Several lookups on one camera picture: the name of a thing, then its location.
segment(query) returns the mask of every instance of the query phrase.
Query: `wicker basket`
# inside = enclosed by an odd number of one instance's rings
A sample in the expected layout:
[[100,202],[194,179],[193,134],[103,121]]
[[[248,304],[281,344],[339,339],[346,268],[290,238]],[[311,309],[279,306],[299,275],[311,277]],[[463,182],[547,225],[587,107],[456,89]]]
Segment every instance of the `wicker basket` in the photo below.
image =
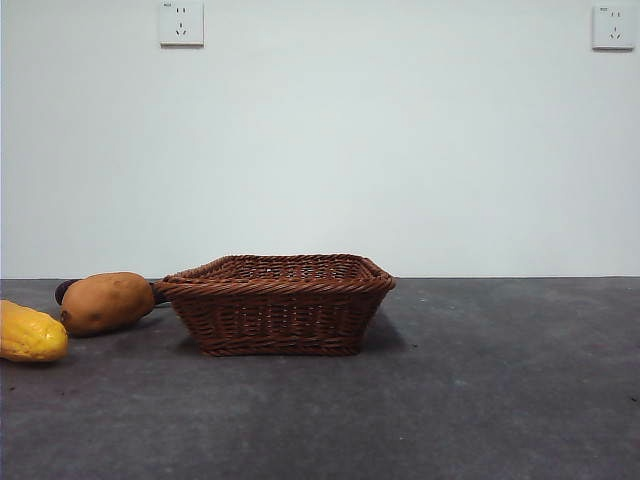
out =
[[355,255],[240,255],[154,286],[203,353],[351,355],[395,282]]

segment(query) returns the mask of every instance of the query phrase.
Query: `electrical socket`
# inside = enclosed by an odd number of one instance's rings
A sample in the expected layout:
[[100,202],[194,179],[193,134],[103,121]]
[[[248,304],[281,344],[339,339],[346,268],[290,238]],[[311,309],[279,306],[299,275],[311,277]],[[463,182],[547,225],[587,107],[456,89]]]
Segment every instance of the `electrical socket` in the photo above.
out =
[[592,48],[632,50],[636,46],[637,31],[638,9],[635,6],[593,7]]
[[204,46],[204,2],[161,2],[158,34],[160,45]]

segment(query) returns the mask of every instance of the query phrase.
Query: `basket rim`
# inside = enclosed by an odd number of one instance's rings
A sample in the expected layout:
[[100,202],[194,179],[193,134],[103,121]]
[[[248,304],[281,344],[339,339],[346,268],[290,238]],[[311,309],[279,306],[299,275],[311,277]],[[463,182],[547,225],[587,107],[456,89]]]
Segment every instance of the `basket rim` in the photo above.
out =
[[[215,272],[224,267],[230,260],[305,260],[310,258],[334,258],[336,260],[355,260],[360,262],[369,275],[351,279],[317,279],[317,278],[198,278],[204,273]],[[170,300],[177,297],[194,297],[209,295],[265,295],[265,294],[338,294],[369,293],[389,291],[395,287],[394,278],[373,263],[369,258],[352,254],[319,254],[319,255],[226,255],[200,267],[183,270],[167,275],[155,282],[158,288]]]

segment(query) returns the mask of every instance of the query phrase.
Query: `gray tabletop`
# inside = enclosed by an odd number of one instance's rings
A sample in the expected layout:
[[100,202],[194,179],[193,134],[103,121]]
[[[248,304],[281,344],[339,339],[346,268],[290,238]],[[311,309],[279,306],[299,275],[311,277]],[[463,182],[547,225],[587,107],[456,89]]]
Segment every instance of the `gray tabletop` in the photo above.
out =
[[0,363],[7,480],[640,478],[640,278],[400,280],[353,357],[206,357],[160,307]]

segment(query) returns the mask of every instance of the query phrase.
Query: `yellow fruit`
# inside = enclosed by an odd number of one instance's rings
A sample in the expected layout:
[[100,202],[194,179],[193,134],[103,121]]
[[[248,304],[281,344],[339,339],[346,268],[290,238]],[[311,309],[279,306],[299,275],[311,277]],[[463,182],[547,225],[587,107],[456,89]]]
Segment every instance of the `yellow fruit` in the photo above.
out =
[[2,300],[0,357],[14,362],[50,362],[67,354],[67,332],[44,312]]
[[71,335],[96,335],[132,325],[154,306],[151,286],[140,275],[100,273],[69,286],[62,299],[62,322]]

